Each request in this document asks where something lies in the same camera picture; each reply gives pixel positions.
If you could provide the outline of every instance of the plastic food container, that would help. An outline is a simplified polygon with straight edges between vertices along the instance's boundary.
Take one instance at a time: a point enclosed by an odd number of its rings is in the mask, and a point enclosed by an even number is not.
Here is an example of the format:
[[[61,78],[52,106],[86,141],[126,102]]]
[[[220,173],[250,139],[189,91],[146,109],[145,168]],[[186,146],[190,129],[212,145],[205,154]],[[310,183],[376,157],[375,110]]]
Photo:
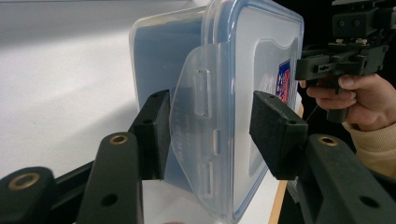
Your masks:
[[[215,217],[237,222],[267,172],[248,133],[253,92],[272,93],[294,109],[303,33],[300,15],[269,0],[214,0],[133,26],[139,106],[170,90],[177,165],[168,161],[169,172],[184,174]]]

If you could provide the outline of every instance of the human hand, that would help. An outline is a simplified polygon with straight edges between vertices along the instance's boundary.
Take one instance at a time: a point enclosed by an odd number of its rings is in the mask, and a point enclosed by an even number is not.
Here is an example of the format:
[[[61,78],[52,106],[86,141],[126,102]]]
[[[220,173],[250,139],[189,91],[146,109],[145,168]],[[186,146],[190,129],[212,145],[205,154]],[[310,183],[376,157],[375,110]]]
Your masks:
[[[345,91],[339,94],[327,87],[328,83],[328,79],[320,79],[317,86],[310,86],[306,91],[308,96],[316,98],[321,108],[349,107],[346,122],[358,125],[364,132],[396,123],[396,90],[379,75],[344,75],[338,79],[338,84]]]

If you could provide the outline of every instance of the label sticker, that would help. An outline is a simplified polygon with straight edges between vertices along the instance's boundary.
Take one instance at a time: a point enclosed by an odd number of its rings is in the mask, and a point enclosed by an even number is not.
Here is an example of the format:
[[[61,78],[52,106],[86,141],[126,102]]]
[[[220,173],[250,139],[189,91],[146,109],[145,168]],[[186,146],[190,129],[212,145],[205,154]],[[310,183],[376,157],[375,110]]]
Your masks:
[[[286,104],[289,98],[289,84],[290,84],[290,60],[283,62],[279,66],[276,81],[276,96]]]

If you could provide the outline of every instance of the brass insert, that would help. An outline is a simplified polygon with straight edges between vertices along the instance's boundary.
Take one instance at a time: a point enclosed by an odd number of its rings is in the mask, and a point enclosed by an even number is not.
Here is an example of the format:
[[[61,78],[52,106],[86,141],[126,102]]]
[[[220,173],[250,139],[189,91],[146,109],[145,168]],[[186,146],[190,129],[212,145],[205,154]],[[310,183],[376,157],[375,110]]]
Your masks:
[[[125,135],[115,135],[110,138],[110,143],[113,145],[121,145],[128,140],[128,137]]]
[[[18,175],[11,180],[8,184],[8,188],[11,190],[21,190],[31,187],[35,182],[38,181],[40,175],[38,173],[27,173]]]
[[[328,136],[321,136],[318,138],[318,140],[321,144],[324,144],[329,147],[335,147],[338,145],[338,142],[335,139],[330,138]]]

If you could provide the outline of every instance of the white wall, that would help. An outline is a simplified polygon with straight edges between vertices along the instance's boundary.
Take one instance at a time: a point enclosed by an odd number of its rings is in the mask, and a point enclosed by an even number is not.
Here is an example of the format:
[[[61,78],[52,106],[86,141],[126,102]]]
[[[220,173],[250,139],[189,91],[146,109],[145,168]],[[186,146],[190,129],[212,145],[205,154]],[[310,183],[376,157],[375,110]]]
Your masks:
[[[136,115],[129,31],[142,17],[206,1],[0,3],[0,178],[56,176],[94,159]]]

